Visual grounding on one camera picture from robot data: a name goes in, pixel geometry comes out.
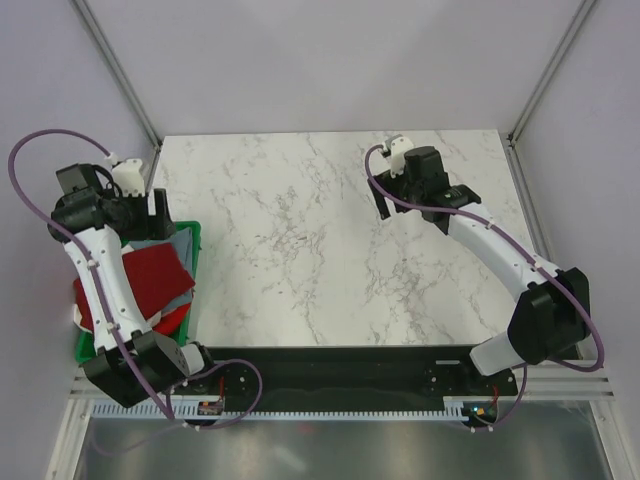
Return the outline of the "dark red t shirt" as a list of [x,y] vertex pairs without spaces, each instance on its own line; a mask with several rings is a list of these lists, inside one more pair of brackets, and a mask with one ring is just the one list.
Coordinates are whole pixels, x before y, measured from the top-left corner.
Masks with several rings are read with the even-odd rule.
[[140,253],[144,272],[152,274],[151,289],[154,298],[160,301],[161,314],[192,303],[195,280],[172,245],[160,243]]

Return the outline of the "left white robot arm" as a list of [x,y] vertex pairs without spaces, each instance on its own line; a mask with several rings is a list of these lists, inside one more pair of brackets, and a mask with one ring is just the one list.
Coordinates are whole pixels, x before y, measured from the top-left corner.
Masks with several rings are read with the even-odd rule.
[[110,169],[75,164],[57,171],[63,195],[48,227],[76,268],[92,317],[95,355],[83,363],[84,373],[123,407],[184,381],[208,393],[220,378],[203,347],[155,332],[135,300],[122,242],[164,245],[176,232],[165,190],[145,193],[141,170],[141,160],[127,159]]

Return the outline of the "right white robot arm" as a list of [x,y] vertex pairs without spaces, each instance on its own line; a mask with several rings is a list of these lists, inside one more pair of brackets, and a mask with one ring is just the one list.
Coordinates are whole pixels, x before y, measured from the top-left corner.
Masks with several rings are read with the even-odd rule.
[[499,226],[476,192],[451,184],[435,147],[416,147],[397,136],[370,150],[389,165],[367,175],[380,217],[419,212],[473,253],[515,301],[506,330],[474,346],[471,360],[458,368],[465,391],[483,392],[505,369],[546,360],[562,364],[564,351],[596,336],[586,275],[577,268],[563,270],[523,247]]

